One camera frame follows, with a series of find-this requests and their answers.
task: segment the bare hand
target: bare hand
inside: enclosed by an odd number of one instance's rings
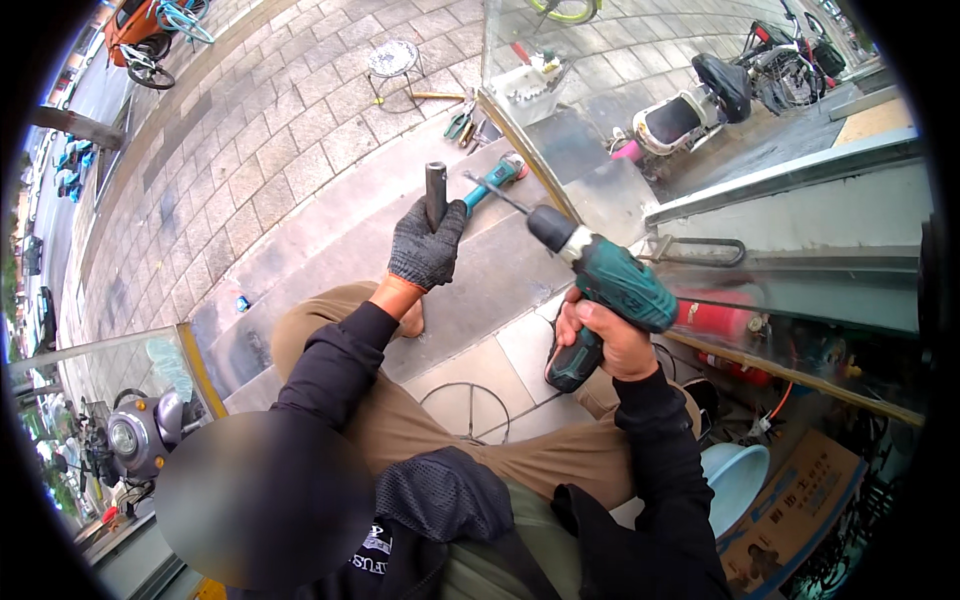
[[[600,368],[610,376],[620,381],[639,381],[657,372],[659,365],[650,334],[620,319],[606,306],[583,300],[580,289],[572,287],[567,290],[557,317],[557,352],[572,346],[583,326],[603,338],[604,361]]]

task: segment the plastic basin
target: plastic basin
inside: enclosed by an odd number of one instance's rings
[[[743,516],[763,487],[770,451],[757,444],[715,444],[700,453],[707,485],[713,489],[710,527],[719,538]]]

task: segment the brick pavement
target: brick pavement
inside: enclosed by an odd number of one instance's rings
[[[211,7],[211,16],[218,6],[233,7],[233,15],[224,9],[217,17],[221,28],[243,24],[240,12],[250,10],[230,1]],[[754,18],[782,21],[775,0],[752,2],[607,0],[590,23],[546,21],[533,35],[538,19],[529,6],[503,0],[495,24],[502,45],[487,65],[493,74],[518,66],[507,45],[514,39],[576,58],[563,100],[595,116],[601,130],[597,98],[636,111],[641,101],[691,85],[693,55],[732,56]],[[291,211],[362,156],[451,105],[429,101],[401,114],[373,106],[363,72],[377,44],[418,44],[428,77],[415,88],[480,84],[481,0],[259,5],[269,22],[205,64],[202,78],[192,74],[199,84],[180,93],[179,107],[138,90],[149,99],[141,101],[141,118],[160,109],[172,116],[159,131],[138,125],[137,138],[152,137],[142,143],[149,150],[125,157],[140,162],[135,176],[116,183],[123,185],[120,199],[102,216],[105,235],[88,251],[94,255],[73,343],[188,320],[224,273]],[[176,52],[181,73],[196,68],[193,49],[184,44]],[[385,107],[406,108],[402,92],[390,91]]]

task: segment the pliers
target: pliers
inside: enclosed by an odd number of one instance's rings
[[[444,137],[447,139],[457,139],[464,128],[473,120],[473,107],[476,106],[476,100],[473,98],[473,90],[468,89],[464,96],[463,107],[453,114],[450,124],[446,126]]]

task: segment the black sleeve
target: black sleeve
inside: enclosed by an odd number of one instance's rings
[[[338,324],[317,329],[270,410],[300,411],[341,431],[373,385],[398,325],[382,308],[364,302]]]
[[[636,495],[645,505],[636,530],[701,563],[708,588],[730,597],[708,521],[713,490],[700,467],[684,395],[662,368],[642,381],[615,379],[613,387],[620,397],[614,422],[627,433]]]

